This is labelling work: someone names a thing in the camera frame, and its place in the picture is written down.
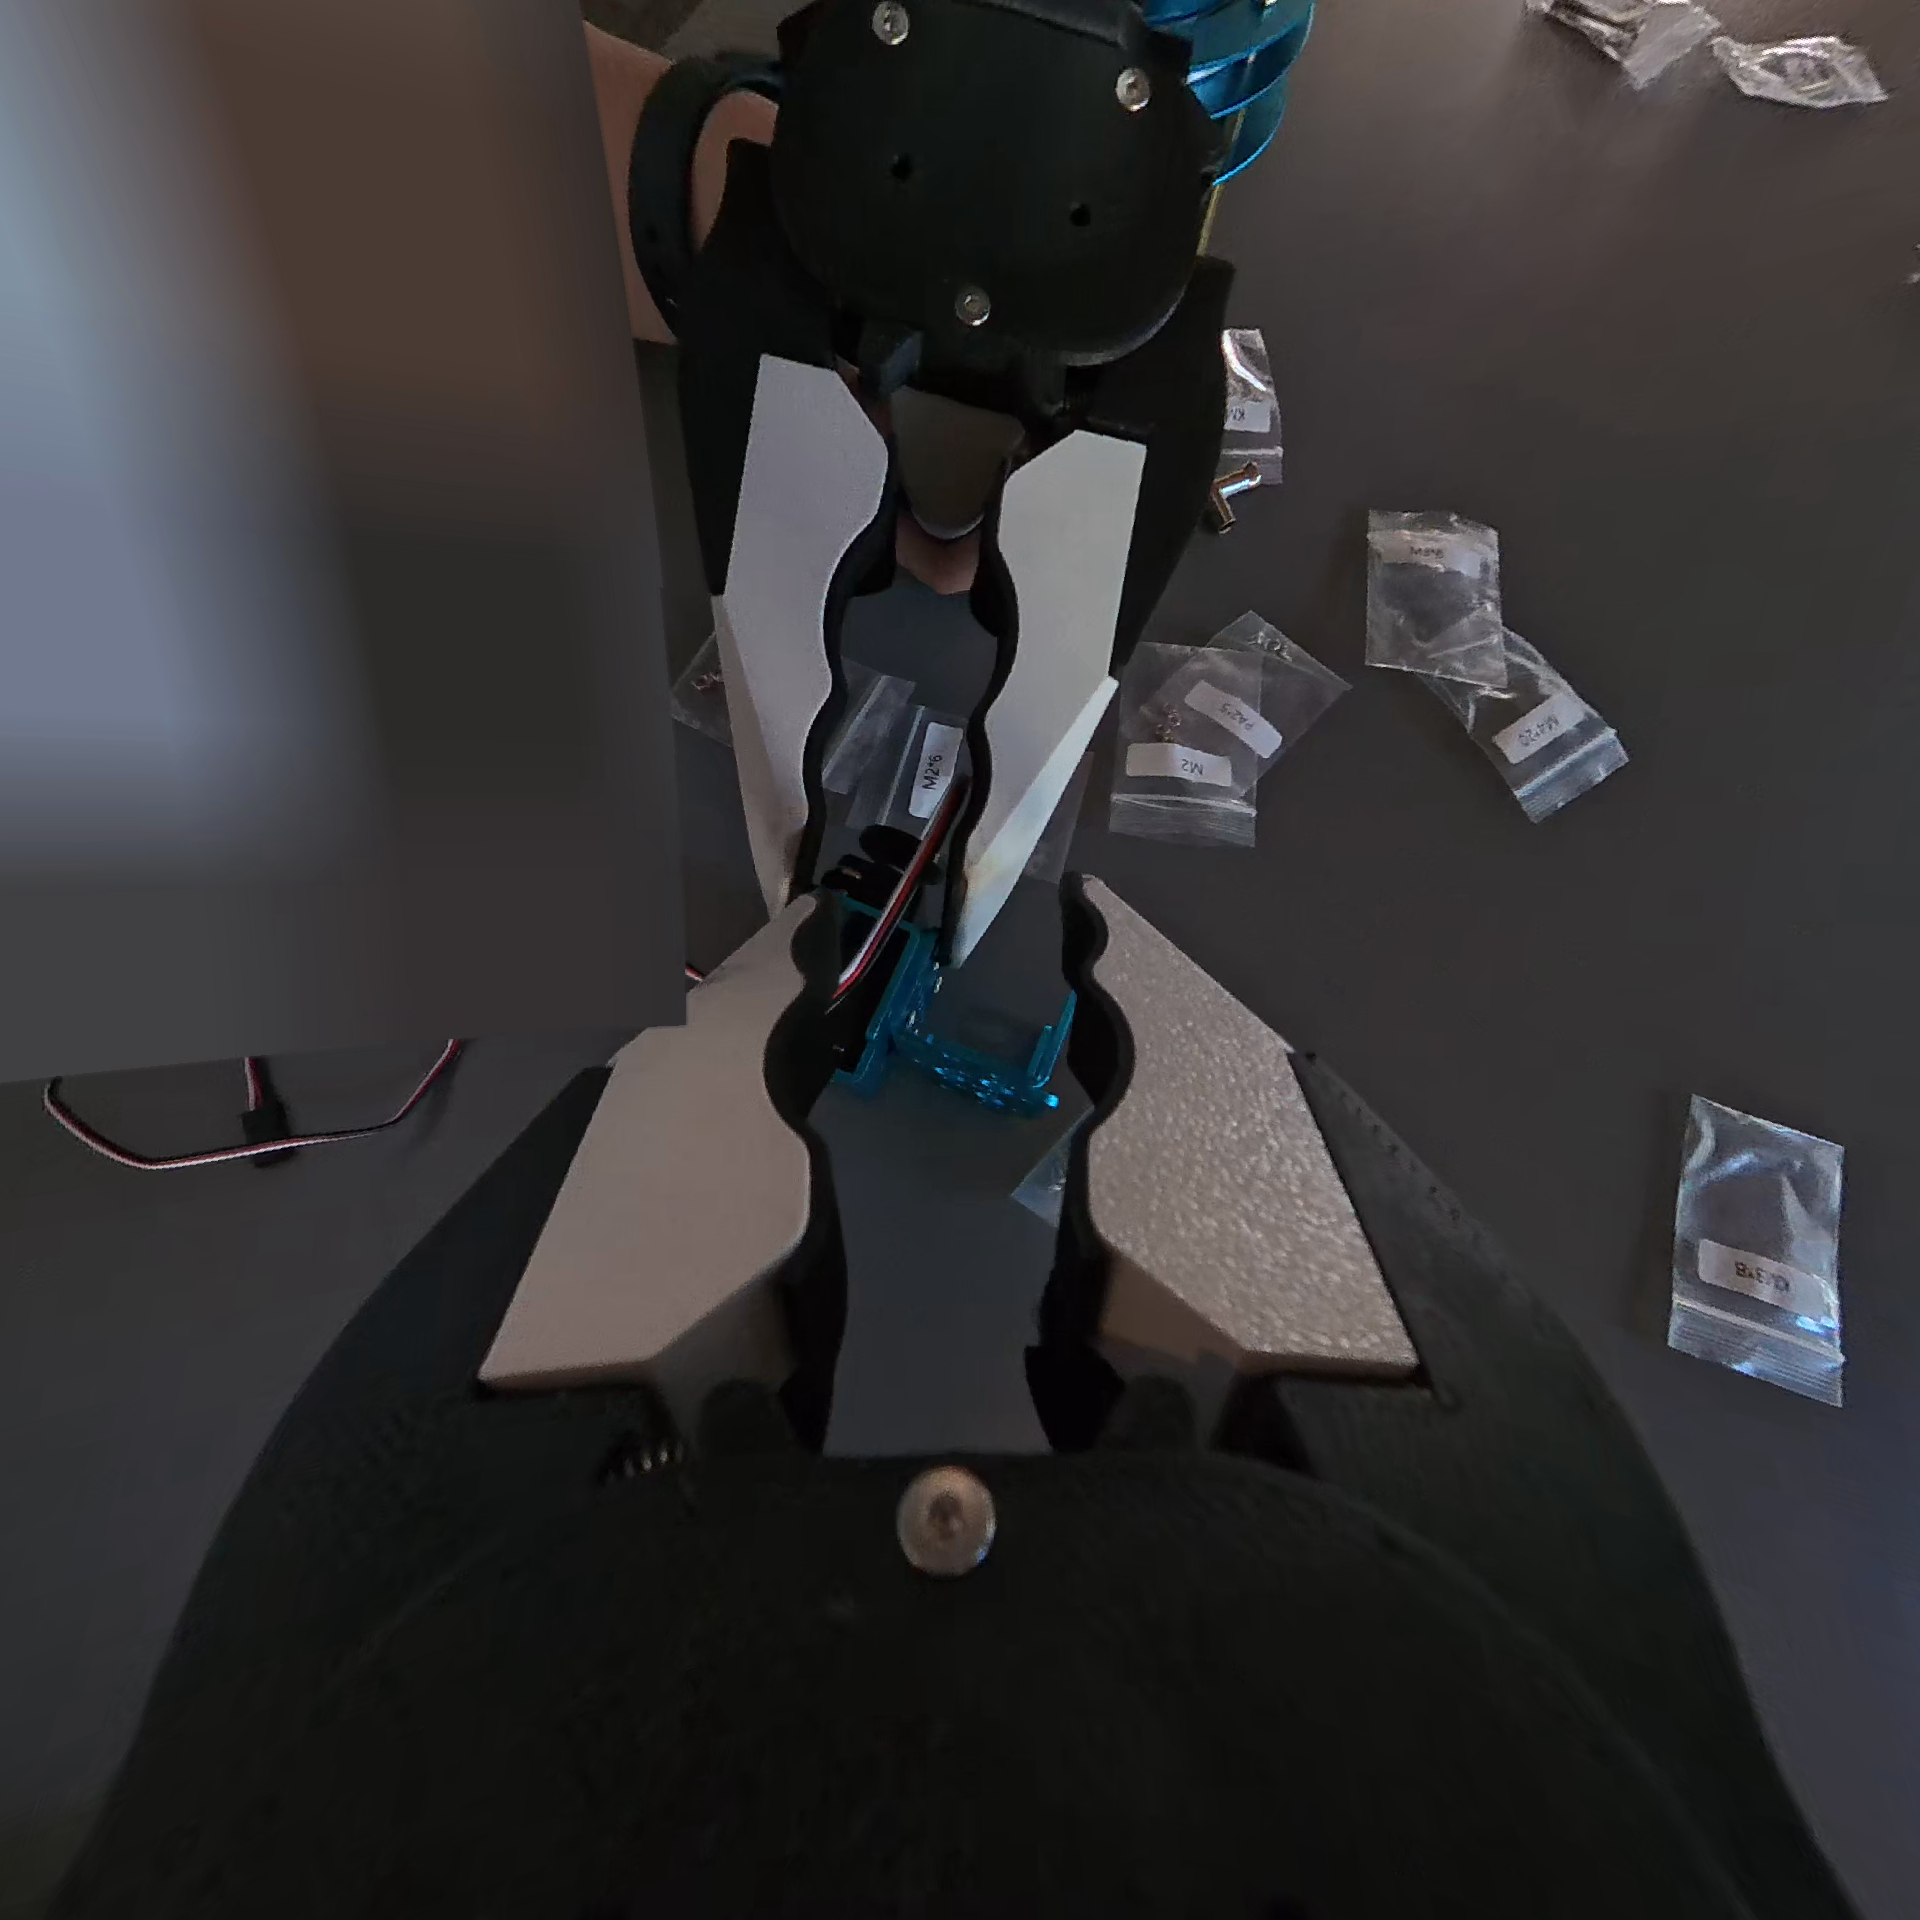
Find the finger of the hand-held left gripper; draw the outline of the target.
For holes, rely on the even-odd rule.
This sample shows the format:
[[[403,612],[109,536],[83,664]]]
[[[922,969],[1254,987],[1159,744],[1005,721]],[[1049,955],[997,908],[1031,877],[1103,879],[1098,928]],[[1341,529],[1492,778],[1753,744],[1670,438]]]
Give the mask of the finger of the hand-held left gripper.
[[[836,692],[834,588],[879,521],[890,456],[828,367],[759,357],[713,640],[750,861],[766,910],[802,884],[816,724]]]
[[[967,726],[943,956],[996,922],[1072,785],[1118,681],[1113,649],[1145,448],[1072,433],[1014,471],[982,538],[973,618],[994,676]]]

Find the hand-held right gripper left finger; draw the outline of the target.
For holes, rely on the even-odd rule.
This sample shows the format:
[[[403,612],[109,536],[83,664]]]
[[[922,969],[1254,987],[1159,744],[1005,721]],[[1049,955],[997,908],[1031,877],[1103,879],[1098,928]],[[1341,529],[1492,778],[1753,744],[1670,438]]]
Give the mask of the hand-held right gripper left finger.
[[[478,1368],[506,1395],[642,1387],[692,1422],[729,1380],[828,1436],[846,1239],[812,1113],[834,1077],[842,910],[782,908],[612,1061]]]

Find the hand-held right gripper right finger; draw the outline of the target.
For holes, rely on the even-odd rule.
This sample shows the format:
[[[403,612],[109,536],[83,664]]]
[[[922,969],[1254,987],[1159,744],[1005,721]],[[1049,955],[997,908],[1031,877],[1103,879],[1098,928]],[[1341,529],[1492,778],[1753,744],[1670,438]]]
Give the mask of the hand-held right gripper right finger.
[[[1047,1448],[1089,1450],[1140,1380],[1212,1431],[1247,1383],[1416,1384],[1296,1050],[1108,883],[1060,904],[1088,1108],[1021,1357]]]

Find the servo with blue bracket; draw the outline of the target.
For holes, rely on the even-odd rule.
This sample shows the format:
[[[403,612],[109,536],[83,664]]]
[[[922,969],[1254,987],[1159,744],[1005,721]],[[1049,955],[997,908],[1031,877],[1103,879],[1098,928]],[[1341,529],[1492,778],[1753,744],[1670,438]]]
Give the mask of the servo with blue bracket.
[[[938,932],[908,907],[851,989],[828,1010],[834,1081],[860,1096],[910,1068],[948,1093],[1021,1119],[1054,1113],[1077,996],[1041,981],[1017,996],[938,956]]]

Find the dark grey desk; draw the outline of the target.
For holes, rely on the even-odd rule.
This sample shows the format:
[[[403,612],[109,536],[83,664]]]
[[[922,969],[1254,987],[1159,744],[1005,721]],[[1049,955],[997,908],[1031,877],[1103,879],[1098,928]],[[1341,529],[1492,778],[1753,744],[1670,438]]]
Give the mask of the dark grey desk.
[[[1865,1917],[1915,1917],[1915,4],[1868,109],[1654,87],[1524,4],[1324,4],[1221,199],[1284,482],[1164,603],[1353,690],[1254,852],[1073,856],[1320,1053],[1499,1242],[1641,1431],[1774,1751]],[[1505,618],[1627,768],[1528,824],[1362,664],[1368,509],[1499,533]],[[191,1574],[327,1341],[602,1037],[482,1038],[424,1116],[265,1173],[109,1167],[4,1087],[4,1917],[97,1811]],[[1844,1408],[1667,1351],[1688,1099],[1835,1141]],[[919,1083],[823,1102],[854,1256],[834,1435],[1037,1440],[1014,1341],[1044,1152]]]

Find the person's left hand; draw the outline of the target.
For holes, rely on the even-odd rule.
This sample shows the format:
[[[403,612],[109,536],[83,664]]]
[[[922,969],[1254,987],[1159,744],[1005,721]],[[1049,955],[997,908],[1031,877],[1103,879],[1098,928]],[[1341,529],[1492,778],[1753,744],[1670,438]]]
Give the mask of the person's left hand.
[[[933,535],[912,509],[901,509],[894,525],[897,567],[943,598],[967,597],[978,579],[984,529],[973,525],[959,536]]]

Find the black wristband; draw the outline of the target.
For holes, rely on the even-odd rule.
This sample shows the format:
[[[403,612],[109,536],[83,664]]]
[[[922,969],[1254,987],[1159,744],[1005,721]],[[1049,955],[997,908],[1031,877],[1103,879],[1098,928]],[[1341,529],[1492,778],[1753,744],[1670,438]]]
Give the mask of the black wristband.
[[[636,276],[671,339],[694,264],[725,192],[733,146],[767,146],[779,67],[746,52],[675,60],[650,85],[627,160],[627,226]]]

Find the long clear screw bag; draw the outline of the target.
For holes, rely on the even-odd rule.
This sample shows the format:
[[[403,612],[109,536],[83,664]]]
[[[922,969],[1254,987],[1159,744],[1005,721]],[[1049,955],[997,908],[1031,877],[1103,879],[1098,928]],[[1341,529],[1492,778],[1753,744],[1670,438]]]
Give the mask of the long clear screw bag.
[[[1618,731],[1522,634],[1502,633],[1503,682],[1428,676],[1428,692],[1541,824],[1627,766]]]

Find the small clear bag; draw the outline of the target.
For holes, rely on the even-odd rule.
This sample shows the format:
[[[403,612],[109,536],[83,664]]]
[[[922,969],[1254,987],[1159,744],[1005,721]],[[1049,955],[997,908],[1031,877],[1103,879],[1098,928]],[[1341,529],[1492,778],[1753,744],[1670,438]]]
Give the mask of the small clear bag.
[[[1692,1094],[1665,1347],[1837,1410],[1842,1211],[1842,1144]]]

